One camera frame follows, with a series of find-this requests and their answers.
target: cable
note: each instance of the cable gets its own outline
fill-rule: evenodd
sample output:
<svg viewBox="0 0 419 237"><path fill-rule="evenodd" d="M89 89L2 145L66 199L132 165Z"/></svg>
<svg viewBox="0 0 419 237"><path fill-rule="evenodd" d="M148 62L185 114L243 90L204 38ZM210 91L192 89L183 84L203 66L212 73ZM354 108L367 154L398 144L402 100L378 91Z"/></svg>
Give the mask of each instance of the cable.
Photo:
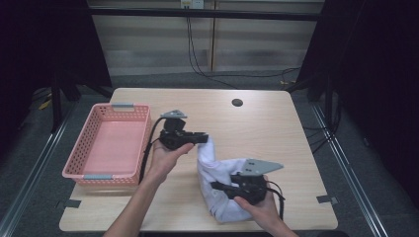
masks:
<svg viewBox="0 0 419 237"><path fill-rule="evenodd" d="M39 90L39 91L35 92L35 93L32 95L32 102L38 101L38 100L40 100L40 99L42 99L42 98L45 98L45 97L46 97L46 96L48 96L49 94L51 94L50 90L49 90L48 88L43 88L43 89L41 89L41 90Z"/></svg>
<svg viewBox="0 0 419 237"><path fill-rule="evenodd" d="M311 142L311 143L309 143L308 145L309 146L312 146L312 145L315 145L315 144L317 144L317 143L320 143L320 142L323 142L323 141L327 141L328 139L330 138L330 136L327 136L327 137L322 137L321 139L318 139L318 140L316 140L316 141L313 141L313 142Z"/></svg>
<svg viewBox="0 0 419 237"><path fill-rule="evenodd" d="M309 126L303 126L302 128L303 128L303 129L307 129L307 130L322 130L322 129L325 129L326 127L325 127L325 126L322 126L322 127L309 127Z"/></svg>
<svg viewBox="0 0 419 237"><path fill-rule="evenodd" d="M325 72L323 72L323 71L315 72L314 74L309 75L306 78L303 78L301 80L297 80L297 82L294 83L292 86L288 87L286 89L286 91L289 92L289 93L292 93L292 92L297 91L297 90L305 89L305 88L309 87L311 84L315 83L315 80L318 77L322 76L323 73L325 73Z"/></svg>
<svg viewBox="0 0 419 237"><path fill-rule="evenodd" d="M188 25L188 54L189 54L189 62L191 64L192 69L195 71L195 73L197 73L200 76L206 77L207 79L210 79L212 81L218 82L218 83L222 83L228 87L234 88L234 89L238 89L237 87L225 83L223 81L220 80L215 80L213 79L214 77L253 77L253 78L268 78L268 77L278 77L281 76L283 78L283 88L282 90L285 89L285 77L284 75L290 72L293 72L295 70L300 69L300 67L295 67L295 68L287 68L285 70L283 70L281 73L276 73L276 74L271 74L271 75L244 75L244 74L218 74L218 75L207 75L200 67L198 60L197 60L197 56L195 54L195 46L194 46L194 41L193 41L193 37L192 37L192 25L191 25L191 19L187 18L187 25ZM196 67L198 68L198 70L195 68L194 63L192 61L192 56L195 59L195 64Z"/></svg>
<svg viewBox="0 0 419 237"><path fill-rule="evenodd" d="M305 138L310 138L310 137L313 137L313 136L315 136L315 135L317 135L318 133L320 133L321 132L321 130L318 130L318 131L316 131L316 132L314 132L313 134L311 134L311 135L308 135L308 136L306 136Z"/></svg>
<svg viewBox="0 0 419 237"><path fill-rule="evenodd" d="M238 88L237 88L237 87L235 87L235 86L233 86L233 85L230 85L230 84L225 83L225 82L223 82L223 81L215 80L215 79L213 79L213 78L211 78L211 77L207 76L207 75L203 72L203 70L201 70L200 64L198 63L197 56L196 56L196 54L195 54L194 41L192 40L191 19L190 19L190 18L187 18L187 19L186 19L186 21L187 21L187 24L188 24L188 54L189 54L189 63L191 64L191 67L192 67L192 69L195 71L195 73L197 73L197 74L198 74L198 75L200 75L200 76L206 77L207 79L209 79L209 80L211 80L211 81L215 81L215 82L218 82L218 83L224 84L224 85L226 85L226 86L228 86L228 87L231 87L231 88L233 88L233 89L238 90ZM194 56L194 59L195 59L195 63L196 63L196 65L197 65L197 67L198 67L198 70L199 70L199 71L197 71L197 69L195 69L195 66L194 66L194 64L192 63L192 57L191 57L191 47L192 47L192 53L193 53L193 56Z"/></svg>
<svg viewBox="0 0 419 237"><path fill-rule="evenodd" d="M280 202L280 206L279 206L279 216L280 216L280 219L281 219L281 220L284 220L284 205L285 205L285 204L284 204L284 200L285 200L285 198L283 197L283 191L281 190L280 186L279 186L279 185L277 185L277 184L275 184L274 182L272 182L272 181L267 181L267 183L270 183L270 184L275 185L275 186L278 188L278 190L279 190L279 192L278 192L278 191L276 191L276 190L274 190L274 189L271 189L271 188L269 188L269 187L266 187L266 188L265 188L267 191L272 192L272 193L274 193L274 194L276 194L276 195L278 196L278 200L279 200L279 202Z"/></svg>
<svg viewBox="0 0 419 237"><path fill-rule="evenodd" d="M154 123L154 126L151 129L150 136L148 137L148 143L147 143L147 146L145 147L145 150L144 150L144 156L142 157L142 161L141 161L141 168L140 168L140 171L139 171L139 181L138 181L138 183L141 183L142 179L144 178L145 167L147 166L148 155L150 154L150 150L151 150L151 147L153 146L153 143L157 140L157 139L155 139L155 140L151 141L153 139L154 130L156 129L157 124L159 124L163 119L165 119L165 118L159 118Z"/></svg>
<svg viewBox="0 0 419 237"><path fill-rule="evenodd" d="M330 131L331 134L327 135L326 139L323 140L323 142L320 145L318 145L313 151L311 151L312 154L317 152L324 144L326 144L326 142L330 141L333 137L335 137L335 134L336 134L336 132L338 130L338 127L339 127L341 116L342 116L342 102L341 102L341 100L339 98L339 95L338 95L338 105L336 107L335 116L334 116L334 120L333 120L333 125L332 125L331 131ZM313 143L310 144L310 146L313 145L313 144L316 144L320 141L321 140L313 142Z"/></svg>

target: wooden table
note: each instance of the wooden table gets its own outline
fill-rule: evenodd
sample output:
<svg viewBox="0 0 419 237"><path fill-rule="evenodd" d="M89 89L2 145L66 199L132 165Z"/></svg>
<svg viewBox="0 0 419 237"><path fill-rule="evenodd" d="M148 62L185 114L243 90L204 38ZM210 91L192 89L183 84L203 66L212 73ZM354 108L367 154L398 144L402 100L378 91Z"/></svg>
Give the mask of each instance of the wooden table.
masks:
<svg viewBox="0 0 419 237"><path fill-rule="evenodd" d="M240 99L241 107L232 105ZM204 131L213 139L217 159L252 157L284 164L269 173L285 201L285 223L294 230L334 229L337 219L299 122L290 94L280 91L117 89L111 103L150 106L152 122L180 110L187 131ZM163 122L154 133L157 137ZM118 190L75 186L59 226L63 231L104 231L117 218L135 188ZM200 190L197 148L182 156L150 207L142 231L260 231L254 221L220 224L210 215Z"/></svg>

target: floor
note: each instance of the floor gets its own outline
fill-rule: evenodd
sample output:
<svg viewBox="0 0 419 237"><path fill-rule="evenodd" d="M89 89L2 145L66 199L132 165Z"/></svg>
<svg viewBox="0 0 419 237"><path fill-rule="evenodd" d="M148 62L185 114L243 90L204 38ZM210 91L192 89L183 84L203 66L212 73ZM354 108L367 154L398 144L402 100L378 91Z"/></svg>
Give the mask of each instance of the floor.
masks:
<svg viewBox="0 0 419 237"><path fill-rule="evenodd" d="M115 76L113 83L114 88L282 90L295 78L295 74L281 76L281 72L273 71L244 73L259 76L277 74L275 77L266 78L231 76L237 72L223 74L230 75L212 78L195 73ZM82 99L79 102L62 99L67 123L58 133L50 133L51 106L39 110L42 99L33 102L31 112L20 128L14 146L7 154L8 158L0 167L1 236L102 235L102 233L64 233L58 228L62 208L57 204L69 197L74 186L71 181L61 179L60 172L68 157L67 154L71 151L91 106L109 101L88 88L79 87L79 89L82 92ZM308 102L304 91L292 93L292 98L301 124L305 128L307 140L313 152L315 151L314 159L326 190L337 200L334 209L339 220L338 229L350 236L419 236L419 210L412 205L400 185L386 172L380 163L379 155L366 145L363 133L358 130L345 110L342 110L336 133L337 139L328 142L324 130L318 129L322 126L323 104ZM45 146L54 139L60 141L55 146ZM340 158L336 145L343 151ZM300 236L317 236L320 232L320 230L297 231Z"/></svg>

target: pink basket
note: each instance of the pink basket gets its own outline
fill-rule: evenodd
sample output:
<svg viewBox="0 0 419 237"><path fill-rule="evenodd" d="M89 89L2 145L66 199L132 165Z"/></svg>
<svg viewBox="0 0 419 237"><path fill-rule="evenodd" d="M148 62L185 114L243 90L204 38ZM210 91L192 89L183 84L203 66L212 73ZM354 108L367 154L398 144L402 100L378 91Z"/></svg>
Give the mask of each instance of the pink basket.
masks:
<svg viewBox="0 0 419 237"><path fill-rule="evenodd" d="M62 176L85 186L138 185L150 125L149 106L93 106Z"/></svg>

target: human hand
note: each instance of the human hand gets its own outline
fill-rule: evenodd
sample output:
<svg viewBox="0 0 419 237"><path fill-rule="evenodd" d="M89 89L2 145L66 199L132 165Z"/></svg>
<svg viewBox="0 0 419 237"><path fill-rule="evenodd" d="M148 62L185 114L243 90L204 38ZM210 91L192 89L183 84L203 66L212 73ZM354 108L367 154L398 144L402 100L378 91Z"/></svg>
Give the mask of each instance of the human hand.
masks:
<svg viewBox="0 0 419 237"><path fill-rule="evenodd" d="M256 223L275 237L296 236L280 219L272 192L266 192L265 199L252 205L243 197L234 200L241 208L248 211Z"/></svg>
<svg viewBox="0 0 419 237"><path fill-rule="evenodd" d="M194 144L187 143L176 150L169 150L159 140L156 140L153 146L151 166L145 179L152 178L158 184L163 183L175 167L178 158L187 154L193 147Z"/></svg>

